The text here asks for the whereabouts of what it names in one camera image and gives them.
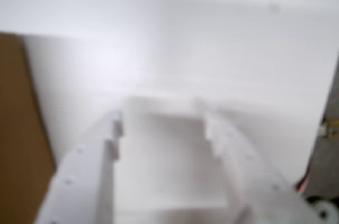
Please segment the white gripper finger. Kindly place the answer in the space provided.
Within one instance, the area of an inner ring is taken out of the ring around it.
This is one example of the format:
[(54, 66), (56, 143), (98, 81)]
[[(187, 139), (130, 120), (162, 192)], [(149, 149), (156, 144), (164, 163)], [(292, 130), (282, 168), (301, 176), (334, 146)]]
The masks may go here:
[(36, 223), (113, 223), (114, 163), (123, 136), (122, 114), (99, 119), (62, 159)]
[(323, 223), (230, 118), (209, 112), (204, 128), (223, 173), (227, 223)]

